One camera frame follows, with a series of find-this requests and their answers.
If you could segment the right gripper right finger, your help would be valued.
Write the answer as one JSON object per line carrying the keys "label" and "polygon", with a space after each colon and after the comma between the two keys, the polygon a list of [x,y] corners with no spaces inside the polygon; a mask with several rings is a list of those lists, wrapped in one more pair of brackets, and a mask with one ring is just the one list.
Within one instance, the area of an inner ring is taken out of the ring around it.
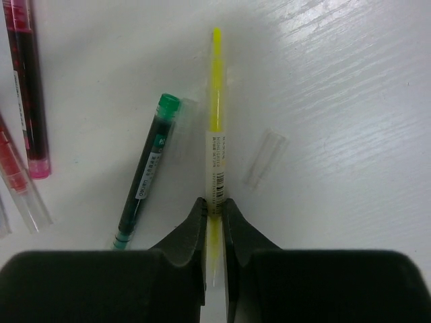
{"label": "right gripper right finger", "polygon": [[229,322],[429,322],[418,267],[390,250],[284,250],[223,206]]}

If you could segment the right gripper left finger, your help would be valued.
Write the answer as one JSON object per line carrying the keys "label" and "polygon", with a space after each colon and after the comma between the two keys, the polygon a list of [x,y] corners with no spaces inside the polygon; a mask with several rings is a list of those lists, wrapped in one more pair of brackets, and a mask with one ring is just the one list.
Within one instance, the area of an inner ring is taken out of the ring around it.
{"label": "right gripper left finger", "polygon": [[31,251],[1,269],[2,322],[198,322],[207,203],[147,250]]}

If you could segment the yellow highlighter pen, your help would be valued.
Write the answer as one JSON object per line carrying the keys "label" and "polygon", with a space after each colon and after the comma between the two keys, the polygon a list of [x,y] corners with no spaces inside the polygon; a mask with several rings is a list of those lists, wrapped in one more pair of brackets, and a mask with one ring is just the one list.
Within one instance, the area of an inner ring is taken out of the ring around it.
{"label": "yellow highlighter pen", "polygon": [[213,287],[220,280],[222,205],[226,200],[225,89],[226,64],[223,36],[220,28],[214,28],[209,58],[208,123],[205,133],[205,200],[208,210],[207,263],[209,282]]}

